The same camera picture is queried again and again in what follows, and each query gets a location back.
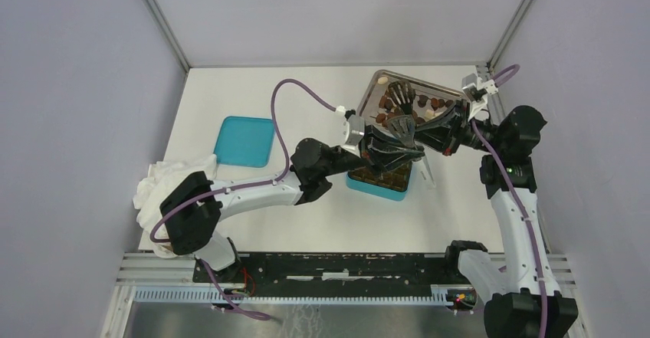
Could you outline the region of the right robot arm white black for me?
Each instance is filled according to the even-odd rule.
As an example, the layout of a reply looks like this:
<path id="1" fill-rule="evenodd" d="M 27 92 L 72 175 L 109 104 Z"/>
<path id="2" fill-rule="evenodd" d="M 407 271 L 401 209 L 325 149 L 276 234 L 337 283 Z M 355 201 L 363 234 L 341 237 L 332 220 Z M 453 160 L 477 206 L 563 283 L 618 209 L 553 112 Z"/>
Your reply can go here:
<path id="1" fill-rule="evenodd" d="M 453 241 L 442 270 L 453 283 L 470 282 L 484 303 L 489 337 L 564 337 L 579 310 L 552 272 L 537 212 L 531 154 L 546 125 L 533 107 L 517 106 L 498 124 L 469 118 L 458 103 L 417 126 L 415 141 L 445 156 L 459 146 L 484 151 L 479 175 L 501 233 L 505 269 L 477 241 Z"/>

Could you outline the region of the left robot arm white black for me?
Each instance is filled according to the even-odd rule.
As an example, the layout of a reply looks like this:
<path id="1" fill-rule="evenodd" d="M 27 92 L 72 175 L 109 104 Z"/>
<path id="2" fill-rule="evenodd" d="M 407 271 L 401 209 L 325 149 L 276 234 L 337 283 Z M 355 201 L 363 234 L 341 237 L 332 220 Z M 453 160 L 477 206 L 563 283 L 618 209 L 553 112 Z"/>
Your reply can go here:
<path id="1" fill-rule="evenodd" d="M 189 174 L 162 201 L 162 219 L 151 230 L 151 241 L 168 243 L 175 255 L 205 261 L 222 282 L 234 281 L 241 262 L 231 239 L 216 231 L 221 220 L 261 208 L 314 202 L 331 189 L 331 176 L 358 169 L 378 176 L 425 155 L 423 146 L 404 144 L 372 126 L 366 129 L 354 150 L 302 139 L 287 171 L 268 177 L 218 185 L 203 172 Z"/>

